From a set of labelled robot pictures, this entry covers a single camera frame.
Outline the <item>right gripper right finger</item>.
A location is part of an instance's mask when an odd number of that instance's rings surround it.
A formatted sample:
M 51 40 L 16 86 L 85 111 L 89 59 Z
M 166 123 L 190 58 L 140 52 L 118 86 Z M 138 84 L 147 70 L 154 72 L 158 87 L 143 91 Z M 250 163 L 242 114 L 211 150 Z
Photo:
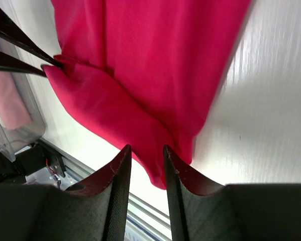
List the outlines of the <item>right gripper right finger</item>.
M 224 186 L 163 154 L 173 240 L 301 240 L 301 183 Z

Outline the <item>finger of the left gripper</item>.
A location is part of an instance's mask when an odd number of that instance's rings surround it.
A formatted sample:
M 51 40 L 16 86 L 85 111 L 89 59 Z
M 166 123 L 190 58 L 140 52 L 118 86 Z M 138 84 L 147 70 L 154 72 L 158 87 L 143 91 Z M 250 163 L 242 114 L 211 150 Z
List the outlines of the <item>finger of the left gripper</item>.
M 31 66 L 3 52 L 0 52 L 0 71 L 35 74 L 46 77 L 46 74 L 43 70 Z
M 0 38 L 37 56 L 38 58 L 62 68 L 62 64 L 41 50 L 0 8 Z

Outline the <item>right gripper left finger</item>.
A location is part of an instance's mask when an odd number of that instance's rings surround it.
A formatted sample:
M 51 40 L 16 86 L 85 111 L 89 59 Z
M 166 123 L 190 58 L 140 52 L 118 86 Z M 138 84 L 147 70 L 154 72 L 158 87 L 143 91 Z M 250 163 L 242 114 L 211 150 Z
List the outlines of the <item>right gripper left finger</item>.
M 0 240 L 123 240 L 132 150 L 66 190 L 0 184 Z

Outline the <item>magenta t shirt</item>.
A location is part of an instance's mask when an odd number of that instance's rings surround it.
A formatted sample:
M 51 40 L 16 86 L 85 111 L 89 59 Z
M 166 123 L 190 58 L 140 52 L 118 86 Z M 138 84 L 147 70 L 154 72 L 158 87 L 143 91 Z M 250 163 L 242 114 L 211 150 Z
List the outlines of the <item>magenta t shirt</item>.
M 250 1 L 53 1 L 61 67 L 44 66 L 65 110 L 131 145 L 165 189 L 163 147 L 188 164 Z

